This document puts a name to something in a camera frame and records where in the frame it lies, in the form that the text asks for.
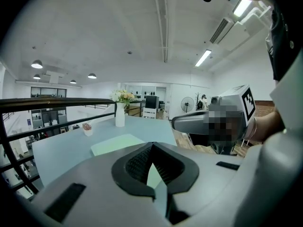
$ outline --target fluorescent light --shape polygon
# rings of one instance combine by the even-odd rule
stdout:
[[[250,0],[242,0],[237,8],[234,10],[234,15],[241,17],[241,15],[244,13],[244,11],[248,8],[248,6],[251,4]]]
[[[94,73],[89,74],[88,78],[90,79],[96,79],[97,76]]]
[[[33,79],[39,80],[39,79],[41,79],[41,78],[40,78],[39,74],[35,74],[34,77],[33,77]]]
[[[200,58],[200,60],[197,62],[197,64],[195,66],[197,66],[197,67],[200,66],[205,61],[205,59],[210,55],[211,52],[212,51],[210,51],[210,50],[206,50],[204,55],[202,55],[202,57]]]
[[[43,66],[42,66],[42,62],[40,60],[35,60],[33,63],[32,63],[32,67],[33,68],[36,68],[36,69],[41,69]]]

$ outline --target light blue tabletop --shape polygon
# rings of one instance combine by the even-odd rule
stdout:
[[[92,129],[90,137],[80,128],[33,143],[36,167],[44,186],[83,160],[93,157],[91,146],[119,135],[132,134],[145,142],[157,141],[176,146],[167,120],[125,116],[125,127],[116,127],[113,118],[93,124]]]

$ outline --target standing fan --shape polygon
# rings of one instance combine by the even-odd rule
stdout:
[[[181,102],[181,108],[182,110],[187,113],[189,111],[192,111],[194,108],[195,102],[191,97],[185,97]]]

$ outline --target small plant pot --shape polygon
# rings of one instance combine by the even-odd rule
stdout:
[[[89,130],[89,131],[83,130],[83,131],[84,131],[84,134],[85,134],[86,136],[91,136],[91,135],[93,135],[93,130]]]

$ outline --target air vent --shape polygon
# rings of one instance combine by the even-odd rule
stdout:
[[[232,26],[233,26],[232,20],[226,17],[223,18],[217,30],[215,31],[214,35],[210,39],[210,42],[212,44],[219,43],[223,39],[223,37],[227,34],[227,32],[231,29]]]

